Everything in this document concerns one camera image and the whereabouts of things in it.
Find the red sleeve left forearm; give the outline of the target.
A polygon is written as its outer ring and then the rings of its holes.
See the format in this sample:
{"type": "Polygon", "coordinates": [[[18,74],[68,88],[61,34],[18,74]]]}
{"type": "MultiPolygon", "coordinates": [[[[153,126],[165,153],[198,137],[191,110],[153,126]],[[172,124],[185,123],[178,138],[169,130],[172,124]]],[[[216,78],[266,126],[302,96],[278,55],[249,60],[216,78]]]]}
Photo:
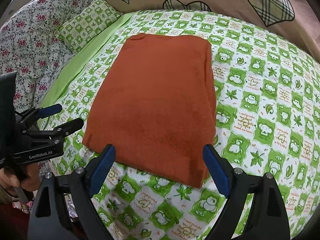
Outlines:
{"type": "Polygon", "coordinates": [[[1,187],[1,239],[27,239],[30,215],[13,207],[14,200],[1,187]]]}

